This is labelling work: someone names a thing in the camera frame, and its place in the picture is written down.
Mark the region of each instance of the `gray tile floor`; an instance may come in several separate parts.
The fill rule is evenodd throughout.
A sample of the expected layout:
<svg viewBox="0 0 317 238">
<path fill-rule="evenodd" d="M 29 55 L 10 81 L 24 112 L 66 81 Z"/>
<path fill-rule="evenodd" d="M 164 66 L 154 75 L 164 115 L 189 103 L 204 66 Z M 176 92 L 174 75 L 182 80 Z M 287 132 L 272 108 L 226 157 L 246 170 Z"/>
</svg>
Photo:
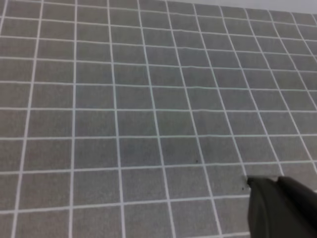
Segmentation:
<svg viewBox="0 0 317 238">
<path fill-rule="evenodd" d="M 317 190 L 317 23 L 0 1 L 2 238 L 248 236 L 245 175 Z"/>
</svg>

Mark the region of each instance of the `black object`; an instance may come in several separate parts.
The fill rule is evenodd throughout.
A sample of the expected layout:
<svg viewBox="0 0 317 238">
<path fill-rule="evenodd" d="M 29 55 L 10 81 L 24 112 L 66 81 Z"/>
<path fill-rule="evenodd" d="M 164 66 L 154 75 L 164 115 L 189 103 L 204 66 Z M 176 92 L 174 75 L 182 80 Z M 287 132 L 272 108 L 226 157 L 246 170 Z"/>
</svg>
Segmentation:
<svg viewBox="0 0 317 238">
<path fill-rule="evenodd" d="M 248 178 L 251 238 L 317 238 L 317 195 L 289 177 Z"/>
</svg>

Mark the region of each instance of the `gray tile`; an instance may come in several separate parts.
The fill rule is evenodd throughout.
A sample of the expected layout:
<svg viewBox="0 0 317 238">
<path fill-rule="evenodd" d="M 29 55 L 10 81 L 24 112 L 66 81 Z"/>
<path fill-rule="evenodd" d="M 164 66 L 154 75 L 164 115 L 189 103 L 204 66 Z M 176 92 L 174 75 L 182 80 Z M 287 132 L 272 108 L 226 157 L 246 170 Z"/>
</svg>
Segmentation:
<svg viewBox="0 0 317 238">
<path fill-rule="evenodd" d="M 187 87 L 214 87 L 214 78 L 209 68 L 182 68 Z"/>
<path fill-rule="evenodd" d="M 35 81 L 72 83 L 74 80 L 73 68 L 74 64 L 72 62 L 37 60 L 35 69 Z"/>
<path fill-rule="evenodd" d="M 202 32 L 226 33 L 223 21 L 220 18 L 198 17 Z"/>
<path fill-rule="evenodd" d="M 202 167 L 167 168 L 166 176 L 171 198 L 209 196 Z"/>
<path fill-rule="evenodd" d="M 261 53 L 237 53 L 243 68 L 267 68 L 265 59 Z"/>
<path fill-rule="evenodd" d="M 273 74 L 281 89 L 304 89 L 297 72 L 274 71 Z"/>
<path fill-rule="evenodd" d="M 71 111 L 37 111 L 32 110 L 29 122 L 31 137 L 62 137 L 71 136 Z"/>
<path fill-rule="evenodd" d="M 304 41 L 283 40 L 283 43 L 290 54 L 311 54 Z"/>
<path fill-rule="evenodd" d="M 18 215 L 17 238 L 67 238 L 68 211 L 30 212 Z"/>
<path fill-rule="evenodd" d="M 143 27 L 170 29 L 168 15 L 157 12 L 141 12 Z"/>
<path fill-rule="evenodd" d="M 99 25 L 77 24 L 77 40 L 109 42 L 108 27 Z"/>
<path fill-rule="evenodd" d="M 111 9 L 110 22 L 112 25 L 140 26 L 138 12 L 131 10 Z"/>
<path fill-rule="evenodd" d="M 193 135 L 189 112 L 157 112 L 160 135 Z"/>
<path fill-rule="evenodd" d="M 74 43 L 40 40 L 38 58 L 72 60 L 74 59 Z"/>
<path fill-rule="evenodd" d="M 112 46 L 113 60 L 120 63 L 145 63 L 141 46 Z"/>
<path fill-rule="evenodd" d="M 127 238 L 172 237 L 166 203 L 127 205 L 124 211 Z"/>
<path fill-rule="evenodd" d="M 238 68 L 239 64 L 234 52 L 208 51 L 213 67 Z"/>
<path fill-rule="evenodd" d="M 299 137 L 272 137 L 271 142 L 280 161 L 309 160 Z"/>
<path fill-rule="evenodd" d="M 156 135 L 153 112 L 118 112 L 119 135 Z"/>
<path fill-rule="evenodd" d="M 30 82 L 32 68 L 33 60 L 0 59 L 0 80 Z"/>
<path fill-rule="evenodd" d="M 160 165 L 157 139 L 120 139 L 121 165 L 155 166 Z"/>
<path fill-rule="evenodd" d="M 173 34 L 177 47 L 204 48 L 202 38 L 199 33 L 174 31 Z"/>
<path fill-rule="evenodd" d="M 268 70 L 244 70 L 250 88 L 276 88 L 272 74 Z"/>
<path fill-rule="evenodd" d="M 161 138 L 166 165 L 200 164 L 200 154 L 195 138 Z"/>
<path fill-rule="evenodd" d="M 111 61 L 109 45 L 78 42 L 77 59 L 87 61 L 109 62 Z"/>
<path fill-rule="evenodd" d="M 126 202 L 166 199 L 162 169 L 123 170 L 122 190 Z"/>
<path fill-rule="evenodd" d="M 232 138 L 201 137 L 200 146 L 206 163 L 238 163 Z"/>
<path fill-rule="evenodd" d="M 247 194 L 247 184 L 241 165 L 208 166 L 208 177 L 214 196 Z"/>
<path fill-rule="evenodd" d="M 2 35 L 36 37 L 38 21 L 5 18 L 2 26 Z"/>
<path fill-rule="evenodd" d="M 192 109 L 222 110 L 218 91 L 215 89 L 188 88 Z"/>
<path fill-rule="evenodd" d="M 71 108 L 73 86 L 36 84 L 33 89 L 33 108 Z"/>
<path fill-rule="evenodd" d="M 317 27 L 298 26 L 298 28 L 305 40 L 317 40 Z"/>
<path fill-rule="evenodd" d="M 143 34 L 148 46 L 174 46 L 171 31 L 143 29 Z"/>
<path fill-rule="evenodd" d="M 74 173 L 74 204 L 103 204 L 119 202 L 117 171 Z"/>
<path fill-rule="evenodd" d="M 290 110 L 315 110 L 313 102 L 307 92 L 284 91 L 282 93 Z"/>
<path fill-rule="evenodd" d="M 233 18 L 242 18 L 242 19 L 247 18 L 244 8 L 222 6 L 221 10 L 223 13 L 223 17 L 233 17 Z"/>
<path fill-rule="evenodd" d="M 178 238 L 218 234 L 209 200 L 173 202 L 172 212 Z"/>
<path fill-rule="evenodd" d="M 148 87 L 116 87 L 119 109 L 151 109 L 152 99 Z"/>
<path fill-rule="evenodd" d="M 249 231 L 248 198 L 225 198 L 215 201 L 219 222 L 224 234 Z"/>
<path fill-rule="evenodd" d="M 271 69 L 295 69 L 288 55 L 265 54 L 265 58 Z"/>
<path fill-rule="evenodd" d="M 280 37 L 301 39 L 296 25 L 275 23 L 275 27 Z"/>
<path fill-rule="evenodd" d="M 294 23 L 292 14 L 285 11 L 270 11 L 273 21 Z"/>
<path fill-rule="evenodd" d="M 216 5 L 195 4 L 195 9 L 200 16 L 221 16 L 220 8 Z"/>
<path fill-rule="evenodd" d="M 228 118 L 235 135 L 264 134 L 257 113 L 228 113 Z"/>
<path fill-rule="evenodd" d="M 205 51 L 193 49 L 178 49 L 177 51 L 182 66 L 209 66 Z"/>
<path fill-rule="evenodd" d="M 76 87 L 76 108 L 113 108 L 113 87 Z"/>
<path fill-rule="evenodd" d="M 116 84 L 148 85 L 148 73 L 145 66 L 114 65 Z"/>
<path fill-rule="evenodd" d="M 265 137 L 238 137 L 236 142 L 243 162 L 275 161 L 271 146 Z"/>
<path fill-rule="evenodd" d="M 113 136 L 113 112 L 77 111 L 76 136 Z"/>
<path fill-rule="evenodd" d="M 168 11 L 171 13 L 195 15 L 193 5 L 190 3 L 169 1 L 167 5 Z"/>
<path fill-rule="evenodd" d="M 298 130 L 302 134 L 317 133 L 317 114 L 315 113 L 292 113 Z"/>
<path fill-rule="evenodd" d="M 71 140 L 28 140 L 24 170 L 70 169 Z"/>
<path fill-rule="evenodd" d="M 69 205 L 69 173 L 23 175 L 20 208 L 61 207 Z"/>
<path fill-rule="evenodd" d="M 194 112 L 193 116 L 199 135 L 228 135 L 230 133 L 224 113 Z"/>
<path fill-rule="evenodd" d="M 286 106 L 278 91 L 252 91 L 259 110 L 286 110 Z"/>
<path fill-rule="evenodd" d="M 317 90 L 317 73 L 301 72 L 301 76 L 308 90 Z"/>
<path fill-rule="evenodd" d="M 239 69 L 214 69 L 214 74 L 219 87 L 246 88 L 241 70 Z"/>
<path fill-rule="evenodd" d="M 260 49 L 254 37 L 249 36 L 230 36 L 233 47 L 236 51 L 259 52 Z"/>
<path fill-rule="evenodd" d="M 44 4 L 43 19 L 74 21 L 75 7 L 57 4 Z"/>
<path fill-rule="evenodd" d="M 0 56 L 33 58 L 35 40 L 0 38 Z"/>
<path fill-rule="evenodd" d="M 0 151 L 0 171 L 19 170 L 22 141 L 0 141 Z"/>
<path fill-rule="evenodd" d="M 183 86 L 178 67 L 150 66 L 150 77 L 154 86 Z"/>
<path fill-rule="evenodd" d="M 26 111 L 0 111 L 0 136 L 1 137 L 22 137 Z"/>
<path fill-rule="evenodd" d="M 108 11 L 106 8 L 77 7 L 77 21 L 89 23 L 108 23 Z"/>
<path fill-rule="evenodd" d="M 248 21 L 225 19 L 225 24 L 229 34 L 252 35 Z"/>
<path fill-rule="evenodd" d="M 0 232 L 3 238 L 10 238 L 13 224 L 13 214 L 0 215 Z"/>
<path fill-rule="evenodd" d="M 10 1 L 6 9 L 6 16 L 39 18 L 41 4 L 37 2 Z"/>
<path fill-rule="evenodd" d="M 121 237 L 120 207 L 75 209 L 73 236 L 77 238 L 107 236 Z"/>
<path fill-rule="evenodd" d="M 273 36 L 277 37 L 277 33 L 271 22 L 250 21 L 250 25 L 256 36 Z"/>
<path fill-rule="evenodd" d="M 174 30 L 198 31 L 198 25 L 195 16 L 170 15 L 171 27 Z"/>
<path fill-rule="evenodd" d="M 111 26 L 112 42 L 126 44 L 142 44 L 141 29 L 131 27 L 115 27 Z"/>
<path fill-rule="evenodd" d="M 76 139 L 75 168 L 108 168 L 117 166 L 115 139 Z"/>
<path fill-rule="evenodd" d="M 185 90 L 182 88 L 154 88 L 157 109 L 188 109 Z"/>
<path fill-rule="evenodd" d="M 314 18 L 311 14 L 305 14 L 305 13 L 292 13 L 292 14 L 297 24 L 316 26 Z"/>
<path fill-rule="evenodd" d="M 15 194 L 18 184 L 17 175 L 0 176 L 0 209 L 13 210 L 15 206 Z"/>
<path fill-rule="evenodd" d="M 0 107 L 26 108 L 29 101 L 30 85 L 27 84 L 1 84 Z"/>
<path fill-rule="evenodd" d="M 316 59 L 312 56 L 291 56 L 298 70 L 317 71 Z"/>
<path fill-rule="evenodd" d="M 290 176 L 312 190 L 317 189 L 317 175 L 311 163 L 282 164 L 285 176 Z"/>
<path fill-rule="evenodd" d="M 296 134 L 288 113 L 261 113 L 268 134 Z"/>
<path fill-rule="evenodd" d="M 102 63 L 77 63 L 77 83 L 112 83 L 111 65 Z"/>
<path fill-rule="evenodd" d="M 173 48 L 146 47 L 146 51 L 149 64 L 178 65 Z"/>
<path fill-rule="evenodd" d="M 211 50 L 232 50 L 229 37 L 219 34 L 202 34 L 206 49 Z"/>
<path fill-rule="evenodd" d="M 223 104 L 227 110 L 255 110 L 247 90 L 221 90 Z"/>
<path fill-rule="evenodd" d="M 278 38 L 257 37 L 263 52 L 286 53 L 282 42 Z"/>
<path fill-rule="evenodd" d="M 271 21 L 271 17 L 267 10 L 263 9 L 246 9 L 251 20 Z"/>
</svg>

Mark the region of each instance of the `floor tile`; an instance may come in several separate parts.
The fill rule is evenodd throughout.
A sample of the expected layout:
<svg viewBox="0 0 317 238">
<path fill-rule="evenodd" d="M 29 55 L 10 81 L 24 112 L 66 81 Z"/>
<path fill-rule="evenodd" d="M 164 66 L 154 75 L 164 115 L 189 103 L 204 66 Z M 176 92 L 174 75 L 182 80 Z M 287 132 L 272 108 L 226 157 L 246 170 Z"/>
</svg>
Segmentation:
<svg viewBox="0 0 317 238">
<path fill-rule="evenodd" d="M 218 234 L 209 200 L 173 202 L 172 212 L 177 238 Z"/>
<path fill-rule="evenodd" d="M 167 168 L 166 176 L 170 198 L 209 196 L 202 167 Z"/>
<path fill-rule="evenodd" d="M 23 175 L 20 209 L 69 205 L 69 173 Z"/>
<path fill-rule="evenodd" d="M 74 173 L 74 204 L 103 204 L 120 201 L 117 171 Z"/>
<path fill-rule="evenodd" d="M 123 170 L 122 190 L 125 202 L 165 199 L 162 169 Z"/>
<path fill-rule="evenodd" d="M 73 236 L 77 238 L 121 237 L 120 207 L 99 207 L 75 209 L 73 215 Z"/>
<path fill-rule="evenodd" d="M 200 154 L 194 138 L 161 138 L 162 153 L 166 165 L 197 164 Z"/>
</svg>

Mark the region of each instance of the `grid pattern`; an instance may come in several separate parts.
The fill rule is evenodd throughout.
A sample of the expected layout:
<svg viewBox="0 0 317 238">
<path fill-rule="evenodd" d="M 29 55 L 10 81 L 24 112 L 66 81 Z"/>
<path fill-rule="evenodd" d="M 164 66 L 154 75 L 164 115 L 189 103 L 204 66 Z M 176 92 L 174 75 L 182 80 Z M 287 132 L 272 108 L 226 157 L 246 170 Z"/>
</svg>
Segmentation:
<svg viewBox="0 0 317 238">
<path fill-rule="evenodd" d="M 243 238 L 245 175 L 317 190 L 317 16 L 154 0 L 0 12 L 1 237 Z"/>
</svg>

